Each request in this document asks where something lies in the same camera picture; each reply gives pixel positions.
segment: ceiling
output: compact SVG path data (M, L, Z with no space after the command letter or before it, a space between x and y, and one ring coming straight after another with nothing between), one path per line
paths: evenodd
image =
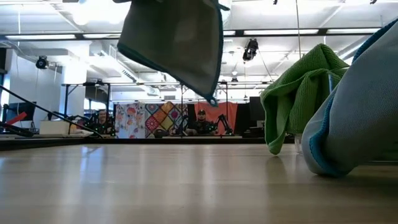
M129 9L128 2L122 4L115 4L111 0L87 0L87 2L95 2L89 5L89 11L84 11L85 8L80 4L62 4L62 0L0 1L0 34L121 32L123 18ZM224 13L225 30L297 29L298 26L300 29L381 27L398 16L398 0L378 0L375 4L370 4L367 0L298 0L299 23L294 0L280 0L276 5L273 5L273 0L222 0L220 3L231 8L230 12ZM242 54L248 40L248 37L224 40L220 80L231 81L234 76L233 71L236 71L240 82L274 81L301 55L319 43L327 44L338 55L342 55L362 43L366 37L360 35L301 37L300 44L298 37L258 37L260 54L244 65ZM88 78L126 80L121 78L122 70L127 69L142 82L175 81L167 74L153 71L130 61L121 54L116 54L112 51L116 44L117 40L21 42L20 48L26 54L29 54L31 49L67 49L72 55L83 58L90 65ZM90 54L80 55L78 50L80 46L87 45L90 46ZM115 62L121 63L121 67L115 68Z

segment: black cable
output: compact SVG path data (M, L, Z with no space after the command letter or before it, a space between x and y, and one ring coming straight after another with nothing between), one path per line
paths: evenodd
M11 124L6 124L6 123L3 123L3 122L0 122L0 127L3 127L4 129L10 131L12 134L17 134L17 135L22 136L22 137L30 138L30 137L32 137L34 135L34 133L31 132L31 131L28 131L28 130L23 129L23 128L16 127L16 126L11 125Z
M80 124L76 124L76 123L74 123L73 121L70 121L70 120L68 120L68 119L65 119L65 118L63 118L63 117L61 117L61 116L59 116L59 115L57 115L57 114L55 114L55 113L53 113L53 112L51 112L51 111L49 111L49 110L46 110L46 109L44 109L43 107L41 107L41 106L39 106L39 105L37 105L37 104L35 104L35 103L32 103L32 102L30 102L29 100L26 100L26 99L20 97L19 95L13 93L12 91L8 90L7 88L5 88L5 87L2 86L2 85L0 85L0 89L2 89L2 90L4 90L4 91L8 92L8 93L11 94L12 96L15 96L16 98L18 98L18 99L20 99L20 100L22 100L22 101L25 101L26 103L29 103L29 104L31 104L31 105L34 105L34 106L37 107L38 109L41 109L41 110L43 110L43 111L45 111L45 112L47 112L47 113L52 114L53 116L56 116L57 118L60 118L60 119L63 120L63 121L66 121L66 122L68 122L68 123L70 123L70 124L74 124L74 125L76 125L76 126L82 128L82 129L84 129L84 130L86 130L86 131L91 131L92 133L96 134L98 137L103 138L103 137L101 136L100 133L98 133L98 132L96 132L96 131L94 131L94 130L92 130L92 129L90 129L90 128L84 127L84 126L82 126L82 125L80 125Z

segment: green microfiber towel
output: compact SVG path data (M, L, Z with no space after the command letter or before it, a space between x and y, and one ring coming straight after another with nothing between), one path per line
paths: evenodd
M261 93L265 138L271 153L280 152L286 132L303 133L347 67L331 48L319 44Z

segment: white wall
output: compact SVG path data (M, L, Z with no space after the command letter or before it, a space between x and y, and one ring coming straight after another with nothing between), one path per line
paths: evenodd
M38 70L35 63L17 56L16 51L7 50L6 70L10 77L10 90L19 96L36 101L45 109L58 111L60 104L60 85L62 76L53 70ZM9 103L22 102L14 96L9 97ZM36 128L47 113L37 109L34 114ZM22 122L23 127L30 127L30 122Z

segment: red object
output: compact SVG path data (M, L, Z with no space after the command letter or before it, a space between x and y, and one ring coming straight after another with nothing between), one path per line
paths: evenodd
M226 117L226 104L227 103L219 103L218 107L212 107L208 103L197 103L195 104L195 112L198 114L198 111L200 110L205 110L206 112L206 120L207 121L212 121L216 122L218 119L218 116L221 114L224 114ZM228 124L232 128L232 130L235 130L235 121L236 121L236 111L238 110L238 105L236 103L230 103L228 102ZM218 123L218 135L219 134L224 134L225 129L223 126L223 123L220 122Z
M20 115L16 116L15 118L12 118L11 120L7 121L6 124L15 124L18 121L22 121L25 117L27 116L27 114L25 112L22 112Z

